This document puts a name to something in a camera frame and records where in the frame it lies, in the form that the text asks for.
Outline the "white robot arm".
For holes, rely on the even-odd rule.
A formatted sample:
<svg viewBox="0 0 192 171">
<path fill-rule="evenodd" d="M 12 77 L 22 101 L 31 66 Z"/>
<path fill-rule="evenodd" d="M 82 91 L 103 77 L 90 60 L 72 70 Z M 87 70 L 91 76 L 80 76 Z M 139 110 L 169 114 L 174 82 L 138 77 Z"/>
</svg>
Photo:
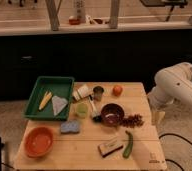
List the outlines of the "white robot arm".
<svg viewBox="0 0 192 171">
<path fill-rule="evenodd" d="M 159 70 L 154 77 L 155 86 L 147 94 L 152 113 L 151 122 L 158 125 L 165 112 L 163 108 L 175 99 L 192 108 L 192 64 L 182 62 Z"/>
</svg>

